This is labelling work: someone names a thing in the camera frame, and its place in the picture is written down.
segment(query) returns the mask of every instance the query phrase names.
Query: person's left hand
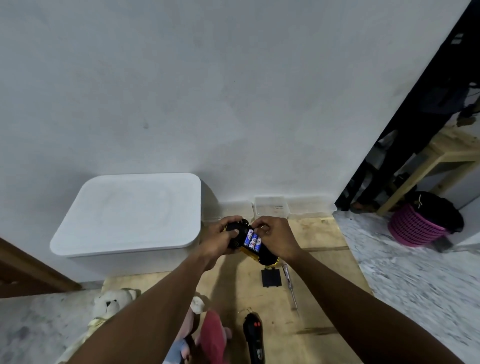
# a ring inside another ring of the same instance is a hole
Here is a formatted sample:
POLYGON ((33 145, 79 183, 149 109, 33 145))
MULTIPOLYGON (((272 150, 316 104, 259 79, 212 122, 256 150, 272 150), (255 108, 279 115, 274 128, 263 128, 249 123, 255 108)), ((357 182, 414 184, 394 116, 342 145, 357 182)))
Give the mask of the person's left hand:
POLYGON ((208 264, 205 270, 210 270, 214 267, 216 260, 224 254, 231 254, 234 251, 228 248, 230 239, 235 238, 239 231, 223 231, 225 226, 230 222, 240 221, 241 216, 227 216, 221 219, 216 224, 208 227, 208 233, 200 241, 198 248, 200 254, 208 259, 208 264))

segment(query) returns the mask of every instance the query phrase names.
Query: pink plastic laundry basket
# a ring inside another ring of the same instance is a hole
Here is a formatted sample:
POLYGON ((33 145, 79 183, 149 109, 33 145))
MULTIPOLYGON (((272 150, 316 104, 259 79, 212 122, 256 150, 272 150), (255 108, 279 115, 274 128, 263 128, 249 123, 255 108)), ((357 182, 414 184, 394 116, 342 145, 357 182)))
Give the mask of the pink plastic laundry basket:
POLYGON ((445 228, 424 219, 410 204, 403 205, 393 214, 388 223, 388 230, 399 243, 415 247, 447 234, 445 228))

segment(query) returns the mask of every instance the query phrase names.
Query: plush toy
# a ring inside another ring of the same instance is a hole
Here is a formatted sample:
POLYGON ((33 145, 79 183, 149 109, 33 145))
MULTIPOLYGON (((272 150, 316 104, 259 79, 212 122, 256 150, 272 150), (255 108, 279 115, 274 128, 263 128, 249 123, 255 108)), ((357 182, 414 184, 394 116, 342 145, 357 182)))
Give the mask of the plush toy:
POLYGON ((222 325, 220 316, 215 311, 209 310, 200 329, 200 335, 195 339, 195 345, 202 347, 211 364, 226 364, 223 353, 227 339, 232 338, 232 331, 222 325))
POLYGON ((199 315, 204 309, 204 302, 200 297, 194 297, 190 308, 187 311, 185 319, 180 327, 177 337, 173 341, 170 350, 165 357, 163 364, 179 364, 182 359, 185 360, 190 356, 190 347, 185 337, 191 334, 193 329, 194 314, 199 315))
POLYGON ((80 348, 100 326, 136 298, 137 292, 135 290, 107 291, 95 297, 93 308, 94 319, 88 323, 87 331, 63 352, 55 364, 68 362, 78 348, 80 348))

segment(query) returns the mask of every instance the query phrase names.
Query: screwdriver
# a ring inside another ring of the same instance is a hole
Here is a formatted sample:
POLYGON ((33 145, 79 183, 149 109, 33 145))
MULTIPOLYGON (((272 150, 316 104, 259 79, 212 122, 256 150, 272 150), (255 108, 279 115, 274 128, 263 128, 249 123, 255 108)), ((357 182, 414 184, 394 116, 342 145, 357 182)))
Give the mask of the screwdriver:
POLYGON ((295 304, 295 309, 298 311, 299 307, 297 305, 297 300, 295 299, 295 294, 293 293, 293 284, 292 284, 292 280, 290 279, 290 274, 288 272, 288 264, 285 262, 282 263, 282 268, 283 268, 283 273, 285 273, 285 278, 287 279, 288 289, 292 293, 292 299, 293 299, 293 303, 295 304))

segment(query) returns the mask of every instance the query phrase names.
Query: blue and white battery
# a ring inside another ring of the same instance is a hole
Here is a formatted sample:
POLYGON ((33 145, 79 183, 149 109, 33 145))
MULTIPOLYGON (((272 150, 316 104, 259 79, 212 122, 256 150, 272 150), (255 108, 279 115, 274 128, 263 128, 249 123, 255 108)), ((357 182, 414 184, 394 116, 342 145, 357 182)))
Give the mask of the blue and white battery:
POLYGON ((253 250, 258 253, 260 251, 260 245, 262 245, 262 239, 259 236, 253 250))
POLYGON ((245 238, 245 242, 243 243, 243 246, 248 248, 250 245, 250 241, 252 240, 253 236, 253 229, 248 230, 247 237, 245 238))
POLYGON ((250 241, 250 244, 248 245, 249 249, 253 249, 255 247, 255 244, 257 244, 257 239, 258 239, 258 235, 253 234, 252 240, 250 241))

